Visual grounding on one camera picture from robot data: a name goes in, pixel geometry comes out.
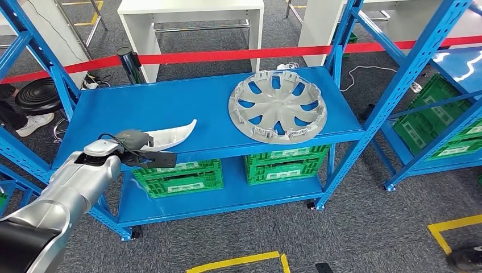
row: green crate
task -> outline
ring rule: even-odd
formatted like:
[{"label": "green crate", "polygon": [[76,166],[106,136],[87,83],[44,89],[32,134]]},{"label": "green crate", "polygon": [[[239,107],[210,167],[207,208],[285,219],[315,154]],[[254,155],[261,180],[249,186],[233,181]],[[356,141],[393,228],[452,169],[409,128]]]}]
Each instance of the green crate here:
[{"label": "green crate", "polygon": [[166,170],[137,169],[132,173],[151,198],[223,188],[219,159],[176,164]]},{"label": "green crate", "polygon": [[420,112],[406,115],[398,121],[393,125],[393,129],[414,155],[438,136],[434,126]]},{"label": "green crate", "polygon": [[315,176],[327,153],[328,148],[324,148],[321,154],[274,158],[268,164],[250,164],[250,157],[245,156],[246,180],[248,185],[257,185]]},{"label": "green crate", "polygon": [[[432,104],[460,95],[442,76],[435,75],[425,85],[420,94],[410,103],[407,109]],[[394,123],[395,132],[403,139],[412,154],[418,154],[428,143],[442,133],[448,125],[462,115],[471,103],[460,100],[442,106],[432,107],[416,113],[405,115]],[[463,139],[482,137],[482,119],[477,120],[462,132],[453,137],[450,143],[459,143]]]},{"label": "green crate", "polygon": [[482,118],[476,122],[467,126],[460,133],[458,133],[453,139],[467,139],[467,138],[482,138]]},{"label": "green crate", "polygon": [[467,155],[478,151],[482,148],[482,139],[463,139],[449,142],[440,150],[431,155],[427,160],[435,160],[440,158],[450,158],[452,156]]},{"label": "green crate", "polygon": [[[435,74],[410,103],[407,110],[459,95],[460,92],[447,80],[439,74]],[[441,133],[449,124],[469,109],[471,105],[472,104],[469,100],[459,100],[450,104],[432,107],[431,109],[426,109],[418,113],[422,113],[428,120],[430,120],[436,131]]]},{"label": "green crate", "polygon": [[7,201],[8,195],[0,192],[0,208],[3,206],[5,201]]},{"label": "green crate", "polygon": [[275,164],[286,161],[295,161],[322,157],[328,151],[328,145],[311,146],[292,150],[264,152],[261,154],[247,155],[246,160],[249,166],[260,164]]},{"label": "green crate", "polygon": [[220,168],[221,161],[219,159],[204,160],[196,162],[187,162],[176,164],[174,168],[151,168],[151,169],[137,169],[135,172],[141,174],[146,178],[158,178],[159,175],[164,177],[170,173],[175,174],[189,174],[203,171],[210,171],[213,168]]}]

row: black stool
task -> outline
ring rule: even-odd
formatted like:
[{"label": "black stool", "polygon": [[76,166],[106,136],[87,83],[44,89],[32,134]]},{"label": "black stool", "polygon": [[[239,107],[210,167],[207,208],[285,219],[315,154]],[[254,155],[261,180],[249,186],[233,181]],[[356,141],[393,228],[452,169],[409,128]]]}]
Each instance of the black stool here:
[{"label": "black stool", "polygon": [[[68,90],[72,100],[77,102],[77,98],[70,89]],[[57,129],[66,120],[66,115],[52,78],[40,78],[24,86],[16,95],[15,103],[24,113],[29,115],[45,115],[58,111],[63,118],[53,128],[53,137],[55,138],[53,142],[62,141],[59,134],[65,133],[65,130],[57,131]]]}]

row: person's leg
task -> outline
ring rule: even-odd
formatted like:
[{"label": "person's leg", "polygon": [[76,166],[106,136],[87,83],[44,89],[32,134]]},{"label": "person's leg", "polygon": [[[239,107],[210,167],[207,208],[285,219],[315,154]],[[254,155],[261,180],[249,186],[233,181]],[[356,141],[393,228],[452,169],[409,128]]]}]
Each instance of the person's leg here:
[{"label": "person's leg", "polygon": [[28,123],[24,114],[17,113],[6,101],[0,101],[0,121],[3,121],[15,131],[21,129]]},{"label": "person's leg", "polygon": [[18,89],[10,84],[0,84],[0,100],[5,100],[9,97],[15,97]]},{"label": "person's leg", "polygon": [[19,90],[10,84],[0,84],[0,120],[11,126],[21,137],[32,134],[37,128],[49,124],[54,114],[25,116],[17,113],[15,109],[4,101],[5,98],[15,97]]}]

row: red barrier tape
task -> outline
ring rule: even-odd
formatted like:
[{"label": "red barrier tape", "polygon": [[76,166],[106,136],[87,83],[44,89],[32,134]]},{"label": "red barrier tape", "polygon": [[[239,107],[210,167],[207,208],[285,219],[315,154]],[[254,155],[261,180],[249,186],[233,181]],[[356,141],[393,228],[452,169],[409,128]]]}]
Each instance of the red barrier tape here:
[{"label": "red barrier tape", "polygon": [[[399,49],[411,49],[416,41],[395,42]],[[482,43],[482,36],[447,38],[442,42],[442,47],[457,46],[462,44]],[[141,64],[177,64],[177,63],[197,63],[207,61],[229,61],[229,60],[246,60],[254,58],[275,58],[275,57],[293,57],[306,55],[327,54],[331,50],[330,45],[322,45],[317,47],[278,47],[278,48],[262,48],[262,49],[245,49],[234,51],[205,51],[205,52],[185,52],[185,53],[167,53],[162,55],[139,55]],[[345,49],[345,53],[365,53],[379,52],[385,49],[378,43],[356,43],[349,44]],[[68,73],[76,73],[81,71],[92,71],[107,67],[120,65],[121,61],[116,55],[85,61],[83,63],[72,64],[65,67]],[[37,71],[33,73],[23,74],[4,78],[2,84],[11,84],[21,81],[32,81],[38,78],[48,77],[45,71]]]}]

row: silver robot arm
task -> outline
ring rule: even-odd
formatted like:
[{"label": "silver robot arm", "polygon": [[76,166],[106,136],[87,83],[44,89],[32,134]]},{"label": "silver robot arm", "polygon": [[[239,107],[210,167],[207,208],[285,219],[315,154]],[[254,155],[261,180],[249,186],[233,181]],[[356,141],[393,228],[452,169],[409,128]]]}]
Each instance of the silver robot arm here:
[{"label": "silver robot arm", "polygon": [[121,171],[121,163],[174,167],[176,154],[139,150],[152,147],[146,133],[129,130],[98,139],[73,152],[32,203],[0,219],[0,272],[55,272],[79,219]]}]

